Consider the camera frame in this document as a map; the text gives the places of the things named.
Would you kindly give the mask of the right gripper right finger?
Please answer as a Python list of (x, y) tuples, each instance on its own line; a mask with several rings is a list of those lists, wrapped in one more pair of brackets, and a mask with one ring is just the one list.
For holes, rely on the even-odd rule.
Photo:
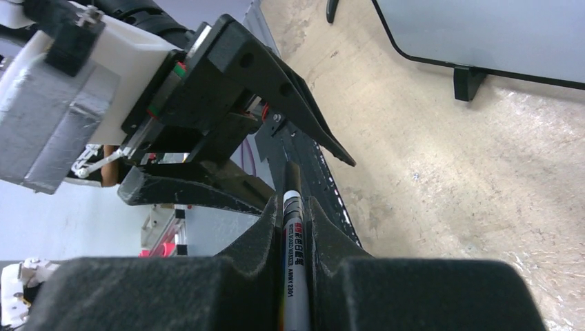
[(543, 330), (517, 271), (481, 259), (376, 258), (306, 207), (316, 330)]

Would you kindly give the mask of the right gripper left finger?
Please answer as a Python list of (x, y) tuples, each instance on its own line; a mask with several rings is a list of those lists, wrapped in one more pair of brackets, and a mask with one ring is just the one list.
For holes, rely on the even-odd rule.
[(212, 257), (78, 258), (43, 285), (26, 330), (271, 330), (277, 197)]

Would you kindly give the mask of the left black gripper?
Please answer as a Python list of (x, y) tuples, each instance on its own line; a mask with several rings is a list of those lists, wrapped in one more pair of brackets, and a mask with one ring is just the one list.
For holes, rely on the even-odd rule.
[(186, 153), (189, 163), (134, 166), (117, 194), (128, 205), (196, 205), (260, 215), (275, 194), (230, 158), (255, 132), (252, 103), (266, 102), (340, 161), (356, 161), (328, 127), (304, 79), (229, 14), (202, 23), (173, 50), (123, 130), (127, 160)]

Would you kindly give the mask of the white whiteboard marker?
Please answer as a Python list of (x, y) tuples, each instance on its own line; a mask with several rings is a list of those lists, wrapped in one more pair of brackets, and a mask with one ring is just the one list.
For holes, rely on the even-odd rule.
[(279, 329), (310, 330), (301, 174), (299, 166), (292, 161), (285, 165), (282, 209), (283, 299)]

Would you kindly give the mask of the small black-framed whiteboard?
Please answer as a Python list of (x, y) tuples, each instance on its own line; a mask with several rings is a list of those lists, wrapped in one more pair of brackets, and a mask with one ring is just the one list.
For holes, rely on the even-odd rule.
[(374, 1), (410, 61), (584, 89), (583, 1)]

